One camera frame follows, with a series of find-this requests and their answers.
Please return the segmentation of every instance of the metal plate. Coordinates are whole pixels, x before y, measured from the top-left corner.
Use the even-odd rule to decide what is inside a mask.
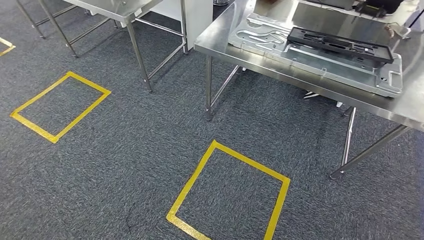
[[[240,49],[273,59],[352,87],[384,97],[402,93],[402,58],[393,54],[392,64],[373,68],[371,60],[287,41],[291,28],[284,22],[251,13],[229,35]]]

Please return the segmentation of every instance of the black plastic tray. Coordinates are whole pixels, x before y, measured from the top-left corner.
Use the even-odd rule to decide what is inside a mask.
[[[385,64],[391,64],[394,61],[392,52],[388,46],[306,30],[299,27],[293,27],[287,40]]]

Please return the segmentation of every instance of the metal frame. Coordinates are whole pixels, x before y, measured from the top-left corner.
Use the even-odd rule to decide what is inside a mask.
[[[223,92],[224,88],[228,85],[231,79],[233,79],[233,76],[235,74],[240,74],[241,69],[245,69],[244,67],[241,67],[237,65],[234,70],[230,73],[230,75],[227,77],[227,79],[224,81],[222,86],[219,88],[218,92],[214,95],[212,98],[212,56],[206,55],[206,74],[205,74],[205,84],[206,84],[206,120],[211,121],[212,119],[212,113],[211,108],[216,103],[217,99]],[[347,133],[346,133],[346,139],[344,141],[344,149],[343,149],[343,155],[341,158],[341,165],[340,168],[334,171],[330,174],[330,178],[335,180],[342,176],[342,174],[357,165],[359,162],[364,160],[369,155],[377,152],[382,147],[384,147],[386,144],[390,143],[391,141],[395,140],[396,138],[400,137],[401,135],[405,134],[409,130],[411,130],[411,127],[405,126],[400,124],[395,129],[387,133],[385,136],[380,138],[378,141],[376,141],[374,144],[369,146],[367,149],[359,153],[357,156],[349,160],[349,149],[351,145],[351,138],[352,138],[352,132],[354,127],[354,121],[355,121],[355,115],[357,112],[356,107],[349,107],[343,115],[350,116],[349,118],[349,124],[347,126]]]
[[[344,142],[344,150],[343,150],[343,157],[341,159],[341,165],[339,169],[334,171],[330,174],[330,178],[335,180],[340,178],[345,171],[351,169],[353,166],[357,165],[359,162],[364,160],[369,155],[377,152],[382,147],[384,147],[386,144],[390,143],[391,141],[395,140],[396,138],[400,137],[401,135],[405,134],[409,130],[411,130],[410,127],[400,124],[395,129],[384,135],[382,138],[380,138],[378,141],[376,141],[373,145],[369,146],[367,149],[356,155],[354,158],[349,160],[349,147],[351,144],[351,137],[352,137],[352,129],[354,125],[355,120],[355,114],[356,114],[357,108],[356,107],[349,107],[347,111],[344,112],[345,116],[348,116],[350,114],[349,119],[349,125],[347,127],[347,133],[346,133],[346,140]]]
[[[25,10],[24,6],[22,5],[22,3],[20,2],[20,0],[16,0],[16,4],[17,7],[19,8],[19,10],[23,13],[23,15],[26,17],[26,19],[28,19],[28,21],[31,23],[31,27],[33,27],[39,34],[40,38],[42,39],[46,39],[46,37],[43,35],[43,33],[41,32],[41,30],[39,29],[39,26],[42,24],[47,23],[48,21],[50,21],[50,19],[48,17],[44,18],[41,21],[38,22],[34,22],[34,20],[31,18],[30,14],[27,12],[27,10]],[[61,11],[58,11],[54,14],[52,14],[52,16],[54,18],[59,17],[60,15],[67,13],[69,11],[71,11],[72,9],[76,8],[76,5],[71,5]]]
[[[82,39],[83,37],[85,37],[86,35],[88,35],[89,33],[91,33],[92,31],[94,31],[95,29],[97,29],[98,27],[100,27],[101,25],[103,25],[106,22],[108,22],[109,20],[111,20],[111,18],[106,18],[106,19],[102,20],[101,22],[99,22],[98,24],[96,24],[93,27],[91,27],[90,29],[86,30],[85,32],[83,32],[79,36],[75,37],[74,39],[68,40],[67,37],[65,36],[64,32],[62,31],[61,27],[59,26],[58,22],[56,21],[55,16],[50,13],[50,11],[49,11],[48,7],[46,6],[46,3],[44,2],[44,0],[38,0],[38,2],[41,5],[41,7],[44,10],[44,12],[47,14],[48,19],[50,20],[50,22],[54,25],[54,27],[59,32],[59,34],[62,37],[62,39],[65,41],[66,46],[70,48],[70,50],[72,52],[72,56],[75,57],[75,58],[78,58],[78,55],[75,52],[74,48],[72,47],[72,44],[76,43],[77,41],[79,41],[80,39]],[[114,26],[115,26],[115,28],[118,27],[116,21],[114,21]]]
[[[220,95],[223,93],[225,87],[228,83],[233,79],[234,75],[239,75],[241,70],[244,68],[239,65],[235,66],[229,76],[226,78],[222,86],[216,92],[216,94],[212,98],[212,56],[206,55],[206,75],[205,75],[205,83],[206,83],[206,120],[212,120],[211,108],[215,105]]]
[[[56,27],[56,29],[59,32],[60,36],[65,41],[66,46],[69,47],[70,50],[72,51],[72,56],[74,56],[76,58],[78,56],[77,56],[74,48],[72,47],[72,44],[74,44],[78,40],[82,39],[83,37],[85,37],[86,35],[88,35],[89,33],[91,33],[92,31],[94,31],[95,29],[97,29],[98,27],[100,27],[101,25],[105,24],[107,21],[109,21],[109,20],[112,19],[112,18],[106,18],[103,21],[101,21],[98,24],[96,24],[93,27],[91,27],[90,29],[88,29],[87,31],[83,32],[79,36],[75,37],[74,39],[68,40],[67,37],[65,36],[64,32],[61,30],[60,26],[58,25],[58,23],[56,22],[55,16],[49,12],[49,9],[47,8],[46,4],[44,3],[44,0],[38,0],[38,2],[40,3],[41,7],[44,9],[45,13],[47,14],[48,19]],[[143,78],[143,81],[144,81],[144,83],[146,85],[147,91],[149,91],[149,92],[152,91],[152,87],[150,85],[150,79],[159,71],[159,69],[161,69],[173,56],[175,56],[175,54],[177,54],[180,49],[182,49],[182,51],[183,51],[184,54],[188,54],[188,52],[189,52],[188,43],[187,43],[186,3],[185,3],[185,0],[180,0],[180,5],[181,5],[181,32],[172,30],[172,29],[167,28],[167,27],[164,27],[162,25],[159,25],[159,24],[156,24],[156,23],[152,23],[152,22],[149,22],[149,21],[146,21],[144,19],[137,18],[137,17],[135,17],[133,19],[134,21],[141,22],[141,23],[144,23],[144,24],[153,26],[155,28],[158,28],[158,29],[167,31],[167,32],[172,33],[172,34],[175,34],[175,35],[178,35],[178,36],[180,36],[182,38],[181,45],[179,45],[174,51],[172,51],[170,53],[170,55],[168,55],[165,58],[165,60],[163,60],[149,74],[147,74],[146,67],[145,67],[144,62],[143,62],[142,54],[140,53],[140,49],[139,49],[139,46],[137,44],[137,39],[136,39],[136,35],[135,35],[135,31],[134,31],[134,27],[133,27],[132,21],[129,20],[128,23],[126,23],[128,34],[129,34],[129,37],[131,38],[132,47],[134,48],[135,56],[137,58],[138,65],[139,65],[140,70],[141,70],[141,77]],[[113,22],[114,22],[115,28],[118,28],[117,21],[115,19],[113,19]]]
[[[174,49],[174,51],[172,51],[166,58],[165,60],[163,60],[161,63],[159,63],[159,65],[149,74],[147,74],[146,72],[146,68],[144,66],[143,63],[143,59],[142,56],[140,54],[140,49],[137,45],[137,41],[136,41],[136,36],[134,33],[134,28],[132,26],[132,23],[127,24],[127,28],[128,28],[128,33],[129,36],[131,37],[131,42],[132,42],[132,46],[134,47],[134,51],[135,51],[135,55],[137,57],[138,60],[138,64],[140,65],[141,68],[141,76],[143,77],[143,81],[146,84],[146,88],[147,91],[151,92],[152,91],[152,87],[150,85],[150,79],[173,57],[175,56],[175,54],[178,53],[178,51],[180,49],[182,49],[182,52],[184,54],[188,54],[189,53],[189,47],[188,47],[188,43],[187,43],[187,26],[186,26],[186,3],[185,0],[180,0],[180,7],[181,7],[181,32],[172,30],[168,27],[153,23],[153,22],[149,22],[146,21],[144,19],[141,19],[139,17],[136,17],[134,20],[140,23],[144,23],[147,25],[150,25],[152,27],[167,31],[169,33],[175,34],[177,36],[180,36],[182,38],[182,43],[181,45],[179,45],[178,47],[176,47]]]

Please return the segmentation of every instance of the yellow tape square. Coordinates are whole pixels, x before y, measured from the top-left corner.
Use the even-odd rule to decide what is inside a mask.
[[[1,56],[3,56],[3,55],[5,55],[5,54],[7,54],[7,53],[8,53],[8,52],[10,52],[12,49],[16,48],[16,46],[14,46],[11,42],[6,41],[5,39],[3,39],[3,38],[1,38],[1,37],[0,37],[0,43],[2,43],[2,44],[4,44],[4,45],[8,46],[8,49],[6,49],[6,50],[4,50],[4,51],[0,52],[0,57],[1,57]]]
[[[57,135],[52,135],[46,130],[42,129],[41,127],[37,126],[35,123],[31,122],[30,120],[26,119],[22,115],[19,114],[20,111],[22,111],[24,108],[28,107],[32,103],[34,103],[36,100],[50,92],[52,89],[57,87],[59,84],[61,84],[63,81],[65,81],[67,78],[74,78],[84,84],[87,84],[88,86],[98,90],[99,92],[102,92],[103,94],[94,101],[86,110],[84,110],[79,116],[77,116],[74,120],[72,120],[63,130],[61,130]],[[66,134],[73,126],[75,126],[83,117],[85,117],[91,110],[93,110],[97,105],[99,105],[109,94],[111,94],[111,91],[107,90],[106,88],[103,88],[97,84],[95,84],[92,81],[89,81],[82,76],[79,76],[71,71],[68,71],[65,76],[63,76],[61,79],[53,83],[51,86],[49,86],[46,90],[40,92],[37,96],[31,98],[29,101],[25,102],[22,106],[16,108],[10,116],[21,124],[27,126],[28,128],[32,129],[34,132],[38,133],[39,135],[43,136],[44,138],[48,139],[52,143],[57,143],[58,140]]]
[[[228,148],[217,141],[213,140],[213,142],[210,144],[209,148],[201,158],[199,164],[197,165],[197,168],[194,170],[193,175],[190,177],[190,179],[187,181],[185,186],[182,188],[181,193],[176,198],[174,204],[172,205],[171,209],[169,210],[168,214],[166,215],[166,219],[192,236],[193,238],[197,240],[211,240],[209,237],[205,236],[201,232],[194,229],[192,226],[188,225],[186,222],[181,220],[176,216],[178,209],[181,207],[181,204],[183,204],[184,199],[186,198],[187,194],[189,193],[190,189],[192,188],[193,184],[195,183],[196,179],[199,177],[200,173],[202,172],[203,168],[206,165],[206,162],[211,157],[212,153],[215,149],[219,149],[223,151],[226,154],[229,154],[233,156],[234,158],[280,180],[282,182],[281,188],[277,197],[277,200],[275,202],[275,207],[272,211],[271,218],[268,223],[268,227],[266,228],[265,236],[263,237],[264,240],[271,240],[274,235],[274,231],[277,226],[278,219],[280,217],[281,209],[283,208],[284,199],[286,198],[287,190],[289,189],[290,179],[288,177],[283,176],[282,174],[256,162],[252,159],[241,155],[240,153],[232,150],[231,148]]]

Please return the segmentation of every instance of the black device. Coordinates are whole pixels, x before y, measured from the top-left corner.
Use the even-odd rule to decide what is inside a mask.
[[[355,11],[376,18],[393,14],[404,0],[366,0],[355,6]]]
[[[287,40],[314,48],[325,49],[343,55],[357,57],[360,61],[368,59],[374,62],[374,67],[393,63],[392,52],[388,46],[364,41],[353,40],[318,31],[293,27]]]

